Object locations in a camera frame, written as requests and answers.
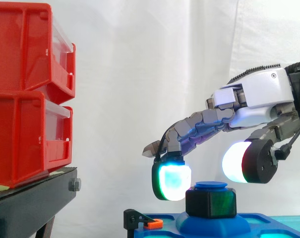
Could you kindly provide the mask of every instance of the robotic hand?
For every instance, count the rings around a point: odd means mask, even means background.
[[[190,168],[183,156],[219,131],[266,123],[224,155],[225,175],[239,182],[267,183],[278,161],[285,160],[300,134],[300,62],[285,69],[260,66],[231,79],[207,99],[208,109],[173,124],[161,141],[143,150],[154,159],[152,186],[161,200],[180,200],[190,187]],[[280,149],[276,142],[291,138]]]

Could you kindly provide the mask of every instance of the white fabric curtain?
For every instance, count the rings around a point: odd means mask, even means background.
[[[82,190],[52,238],[124,238],[122,213],[179,213],[159,201],[144,146],[242,71],[300,61],[300,0],[47,0],[77,46],[73,163]],[[239,212],[300,215],[300,138],[266,185],[228,181],[224,152],[250,130],[219,133],[185,161],[192,182],[237,190]]]

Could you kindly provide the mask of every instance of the red plastic drawer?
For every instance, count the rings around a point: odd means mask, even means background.
[[[16,187],[71,163],[72,109],[37,91],[0,91],[0,185]]]
[[[0,2],[0,90],[38,90],[56,104],[75,96],[75,45],[45,3]]]

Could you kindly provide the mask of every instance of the blue round cap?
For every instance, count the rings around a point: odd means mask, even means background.
[[[216,182],[216,181],[204,181],[196,182],[195,188],[198,190],[227,190],[226,186],[228,184],[225,182]]]

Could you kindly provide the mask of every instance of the silver screw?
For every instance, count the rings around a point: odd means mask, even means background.
[[[70,191],[73,192],[78,192],[81,189],[81,179],[80,178],[73,178],[71,180],[71,186],[70,186]]]

